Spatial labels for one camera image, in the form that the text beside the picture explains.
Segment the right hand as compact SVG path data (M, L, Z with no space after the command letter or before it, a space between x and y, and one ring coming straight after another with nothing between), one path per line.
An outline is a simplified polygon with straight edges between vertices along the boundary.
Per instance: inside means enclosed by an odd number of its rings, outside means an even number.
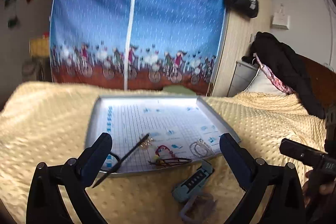
M308 171L305 174L305 177L307 178L307 181L303 184L302 187L302 192L303 192L303 200L304 200L304 204L305 207L307 207L310 203L311 198L307 195L307 188L308 188L308 182L309 182L309 178L310 178L310 174L312 173L312 170ZM330 182L328 184L322 184L319 186L319 193L321 195L329 195L332 194L335 188L335 181Z

